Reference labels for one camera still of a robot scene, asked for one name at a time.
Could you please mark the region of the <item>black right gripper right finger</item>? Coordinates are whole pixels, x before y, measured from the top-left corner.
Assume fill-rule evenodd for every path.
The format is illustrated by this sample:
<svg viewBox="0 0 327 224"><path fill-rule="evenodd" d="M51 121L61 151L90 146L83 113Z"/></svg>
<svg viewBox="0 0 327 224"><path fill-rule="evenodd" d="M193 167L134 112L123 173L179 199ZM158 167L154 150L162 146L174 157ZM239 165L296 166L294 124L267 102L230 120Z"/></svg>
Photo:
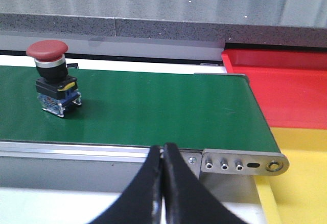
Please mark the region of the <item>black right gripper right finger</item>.
<svg viewBox="0 0 327 224"><path fill-rule="evenodd" d="M173 143L163 148L163 180L167 223L245 223L200 183Z"/></svg>

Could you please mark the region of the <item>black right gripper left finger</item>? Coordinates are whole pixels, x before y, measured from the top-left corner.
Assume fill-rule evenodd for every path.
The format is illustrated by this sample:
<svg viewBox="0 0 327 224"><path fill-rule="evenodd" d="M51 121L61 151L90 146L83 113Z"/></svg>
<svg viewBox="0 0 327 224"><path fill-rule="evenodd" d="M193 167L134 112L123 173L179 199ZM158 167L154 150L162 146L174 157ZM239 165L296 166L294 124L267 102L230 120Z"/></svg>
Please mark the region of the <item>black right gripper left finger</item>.
<svg viewBox="0 0 327 224"><path fill-rule="evenodd" d="M150 147L140 170L119 198L91 223L160 223L160 147Z"/></svg>

